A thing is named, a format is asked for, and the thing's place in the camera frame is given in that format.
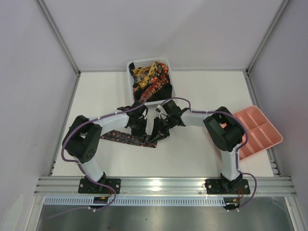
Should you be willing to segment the dark floral paisley tie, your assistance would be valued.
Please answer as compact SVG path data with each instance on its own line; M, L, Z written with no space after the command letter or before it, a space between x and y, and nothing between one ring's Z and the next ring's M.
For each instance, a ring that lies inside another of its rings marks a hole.
M133 137L129 133L125 133L122 131L111 130L101 136L101 139L107 141L118 142L122 144L134 145L139 147L148 147L148 148L156 148L157 142L149 143L149 144L137 144L137 137Z

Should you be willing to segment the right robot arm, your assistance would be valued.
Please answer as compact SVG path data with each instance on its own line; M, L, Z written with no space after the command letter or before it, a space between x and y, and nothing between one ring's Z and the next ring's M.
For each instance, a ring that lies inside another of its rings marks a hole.
M215 146L220 150L222 172L217 183L206 183L211 193L231 193L243 179L239 170L239 149L243 142L246 128L224 106L215 111L194 111L190 107L181 109L172 98L163 101L156 108L154 127L149 143L163 140L170 136L169 130L175 126L196 126L206 128Z

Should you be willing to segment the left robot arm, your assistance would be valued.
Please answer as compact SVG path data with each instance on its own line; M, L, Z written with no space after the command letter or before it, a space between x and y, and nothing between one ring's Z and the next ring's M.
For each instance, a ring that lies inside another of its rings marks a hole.
M146 99L135 101L132 106L117 108L115 112L97 118L79 115L75 118L62 142L61 158L76 163L85 177L97 185L104 185L106 174L95 158L101 136L117 128L130 128L131 137L146 140L148 108Z

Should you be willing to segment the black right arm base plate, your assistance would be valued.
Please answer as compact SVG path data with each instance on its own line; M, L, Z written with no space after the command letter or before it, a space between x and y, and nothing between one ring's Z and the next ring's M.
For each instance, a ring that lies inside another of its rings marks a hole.
M207 179L205 180L205 188L207 194L230 194L236 195L238 193L248 195L251 193L248 180L225 180L225 179Z

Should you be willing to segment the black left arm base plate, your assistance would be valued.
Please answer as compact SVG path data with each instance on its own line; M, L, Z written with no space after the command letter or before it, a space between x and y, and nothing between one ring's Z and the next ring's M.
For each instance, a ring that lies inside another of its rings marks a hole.
M121 179L107 178L105 185L113 188L116 194L118 194L120 193ZM97 185L87 178L82 178L79 182L78 193L80 194L109 194L110 191L109 188Z

